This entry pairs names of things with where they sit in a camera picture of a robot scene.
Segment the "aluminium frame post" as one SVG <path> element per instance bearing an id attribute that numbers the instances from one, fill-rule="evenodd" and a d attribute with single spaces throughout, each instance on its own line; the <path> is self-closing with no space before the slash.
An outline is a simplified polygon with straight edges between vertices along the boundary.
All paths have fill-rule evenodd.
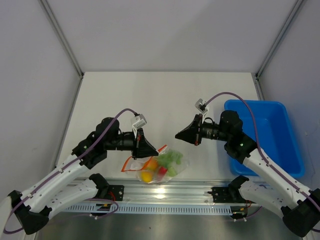
<path id="1" fill-rule="evenodd" d="M 293 7 L 289 11 L 285 21 L 281 25 L 274 41 L 272 42 L 271 47 L 267 51 L 265 57 L 263 58 L 262 63 L 260 64 L 257 72 L 255 73 L 255 78 L 259 81 L 262 77 L 264 71 L 270 64 L 271 60 L 273 59 L 274 55 L 276 54 L 278 48 L 282 44 L 283 40 L 285 39 L 287 33 L 289 32 L 291 26 L 293 25 L 294 21 L 298 17 L 299 13 L 301 12 L 303 6 L 307 0 L 296 0 L 293 4 Z"/>
<path id="2" fill-rule="evenodd" d="M 74 54 L 74 51 L 72 50 L 65 33 L 54 13 L 52 10 L 52 7 L 48 0 L 38 0 L 38 3 L 40 7 L 42 8 L 49 24 L 51 25 L 51 28 L 53 32 L 55 33 L 62 49 L 64 50 L 65 54 L 67 55 L 69 61 L 71 62 L 75 72 L 77 75 L 82 78 L 84 76 L 84 72 L 82 71 L 80 64 Z"/>

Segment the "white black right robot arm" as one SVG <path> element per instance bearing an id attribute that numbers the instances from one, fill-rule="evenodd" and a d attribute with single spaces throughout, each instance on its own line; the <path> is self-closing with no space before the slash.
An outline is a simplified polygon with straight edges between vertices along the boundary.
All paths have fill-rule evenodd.
<path id="1" fill-rule="evenodd" d="M 243 122 L 236 111 L 223 111 L 219 123 L 205 122 L 203 115 L 197 114 L 175 138 L 195 146 L 202 139 L 224 141 L 224 150 L 230 157 L 255 172 L 272 188 L 264 188 L 239 176 L 229 185 L 228 196 L 232 201 L 246 199 L 263 206 L 279 216 L 284 225 L 301 238 L 319 223 L 320 190 L 312 190 L 294 179 L 267 156 L 259 141 L 243 132 Z"/>

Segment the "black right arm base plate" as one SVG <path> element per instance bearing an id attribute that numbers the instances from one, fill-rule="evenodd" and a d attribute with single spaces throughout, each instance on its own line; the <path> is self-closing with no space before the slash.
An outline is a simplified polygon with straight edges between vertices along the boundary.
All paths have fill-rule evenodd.
<path id="1" fill-rule="evenodd" d="M 245 200 L 238 189 L 229 186 L 216 186 L 212 187 L 208 192 L 212 196 L 214 203 L 239 203 L 245 204 Z"/>

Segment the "red chili pepper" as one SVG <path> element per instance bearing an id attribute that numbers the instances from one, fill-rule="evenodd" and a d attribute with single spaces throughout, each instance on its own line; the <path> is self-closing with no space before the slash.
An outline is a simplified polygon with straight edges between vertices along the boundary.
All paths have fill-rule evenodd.
<path id="1" fill-rule="evenodd" d="M 157 172 L 157 176 L 158 177 L 163 177 L 165 176 L 165 174 L 167 173 L 168 169 L 161 166 L 159 169 L 158 169 L 158 172 Z"/>

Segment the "green grape bunch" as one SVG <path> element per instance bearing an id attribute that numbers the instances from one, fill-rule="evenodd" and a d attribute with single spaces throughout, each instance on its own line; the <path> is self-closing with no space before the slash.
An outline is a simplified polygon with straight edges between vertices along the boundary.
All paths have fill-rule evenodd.
<path id="1" fill-rule="evenodd" d="M 168 168 L 173 164 L 180 165 L 182 158 L 181 152 L 169 148 L 157 157 L 157 162 L 160 166 Z"/>

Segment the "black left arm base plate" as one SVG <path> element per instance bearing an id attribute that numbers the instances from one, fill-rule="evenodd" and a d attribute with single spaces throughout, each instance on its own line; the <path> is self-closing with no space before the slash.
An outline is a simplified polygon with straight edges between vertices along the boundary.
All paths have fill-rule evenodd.
<path id="1" fill-rule="evenodd" d="M 99 196 L 102 197 L 102 199 L 121 202 L 124 198 L 124 190 L 124 185 L 109 185 L 101 191 Z"/>

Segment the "left aluminium frame post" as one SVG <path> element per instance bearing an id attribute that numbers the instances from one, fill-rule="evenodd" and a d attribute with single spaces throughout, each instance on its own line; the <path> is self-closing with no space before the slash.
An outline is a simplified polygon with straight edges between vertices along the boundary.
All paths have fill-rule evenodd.
<path id="1" fill-rule="evenodd" d="M 69 61 L 71 62 L 75 72 L 77 75 L 82 78 L 84 76 L 84 72 L 82 71 L 80 64 L 74 54 L 74 51 L 72 50 L 65 33 L 54 13 L 52 10 L 52 7 L 48 0 L 38 0 L 38 3 L 40 7 L 42 8 L 49 24 L 51 25 L 51 28 L 53 32 L 55 33 L 62 49 L 64 50 L 65 54 L 67 55 Z"/>

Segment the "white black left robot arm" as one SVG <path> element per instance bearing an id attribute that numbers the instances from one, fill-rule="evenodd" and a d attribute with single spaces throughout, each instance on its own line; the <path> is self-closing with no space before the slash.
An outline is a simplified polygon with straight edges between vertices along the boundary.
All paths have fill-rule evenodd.
<path id="1" fill-rule="evenodd" d="M 22 192 L 9 194 L 11 207 L 21 230 L 32 235 L 41 230 L 59 212 L 87 199 L 116 200 L 112 186 L 99 173 L 83 183 L 67 188 L 80 175 L 107 158 L 109 151 L 129 151 L 133 159 L 158 156 L 159 152 L 145 137 L 142 114 L 131 119 L 131 131 L 122 132 L 115 117 L 106 117 L 71 154 L 40 182 Z"/>

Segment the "right aluminium frame post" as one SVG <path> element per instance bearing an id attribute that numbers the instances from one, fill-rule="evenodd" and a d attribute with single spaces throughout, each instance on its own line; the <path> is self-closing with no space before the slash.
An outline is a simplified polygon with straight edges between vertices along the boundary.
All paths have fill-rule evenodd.
<path id="1" fill-rule="evenodd" d="M 264 71 L 270 64 L 271 60 L 273 59 L 274 55 L 276 54 L 278 48 L 282 44 L 283 40 L 285 39 L 287 33 L 289 32 L 291 26 L 293 25 L 294 21 L 298 17 L 299 13 L 301 12 L 303 6 L 307 0 L 296 0 L 293 4 L 293 7 L 289 11 L 285 21 L 281 25 L 274 41 L 272 42 L 271 47 L 267 51 L 265 57 L 263 58 L 262 63 L 260 64 L 257 72 L 255 73 L 255 78 L 259 81 L 262 77 Z"/>

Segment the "red orange mango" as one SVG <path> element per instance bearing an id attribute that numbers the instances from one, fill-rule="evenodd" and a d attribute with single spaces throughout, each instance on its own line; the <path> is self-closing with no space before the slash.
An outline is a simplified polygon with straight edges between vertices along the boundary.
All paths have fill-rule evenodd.
<path id="1" fill-rule="evenodd" d="M 147 165 L 146 165 L 146 169 L 149 171 L 155 171 L 158 168 L 158 162 L 155 159 L 151 159 Z"/>

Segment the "orange yellow mango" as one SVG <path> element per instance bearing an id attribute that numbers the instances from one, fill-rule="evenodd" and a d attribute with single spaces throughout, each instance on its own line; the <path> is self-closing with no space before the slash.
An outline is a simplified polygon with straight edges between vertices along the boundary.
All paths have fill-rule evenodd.
<path id="1" fill-rule="evenodd" d="M 140 173 L 140 179 L 144 183 L 151 183 L 153 181 L 153 175 L 154 173 L 152 171 L 142 171 Z"/>

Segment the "blue plastic bin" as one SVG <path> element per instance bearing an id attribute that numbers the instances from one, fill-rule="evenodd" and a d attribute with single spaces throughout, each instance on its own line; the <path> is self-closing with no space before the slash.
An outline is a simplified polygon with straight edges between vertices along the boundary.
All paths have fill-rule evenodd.
<path id="1" fill-rule="evenodd" d="M 303 177 L 304 161 L 285 106 L 277 101 L 246 100 L 246 103 L 252 110 L 264 152 L 293 178 Z M 242 101 L 227 100 L 224 109 L 236 111 L 243 122 L 244 133 L 256 140 L 252 116 Z M 235 175 L 257 176 L 231 157 L 229 166 Z"/>

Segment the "white cauliflower green leaves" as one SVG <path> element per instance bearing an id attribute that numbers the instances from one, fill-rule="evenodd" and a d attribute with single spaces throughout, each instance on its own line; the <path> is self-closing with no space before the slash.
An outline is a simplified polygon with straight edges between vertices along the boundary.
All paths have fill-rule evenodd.
<path id="1" fill-rule="evenodd" d="M 170 166 L 166 172 L 166 175 L 170 178 L 173 178 L 173 177 L 177 176 L 178 174 L 179 174 L 179 172 L 173 166 Z"/>

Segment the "clear zip bag red zipper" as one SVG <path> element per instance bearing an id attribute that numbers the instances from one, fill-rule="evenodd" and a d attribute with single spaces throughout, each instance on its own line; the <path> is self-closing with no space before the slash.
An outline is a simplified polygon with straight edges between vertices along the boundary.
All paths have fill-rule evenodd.
<path id="1" fill-rule="evenodd" d="M 121 172 L 135 175 L 145 184 L 163 184 L 176 178 L 189 166 L 187 159 L 180 151 L 164 145 L 158 149 L 157 156 L 133 159 L 131 156 L 124 162 Z"/>

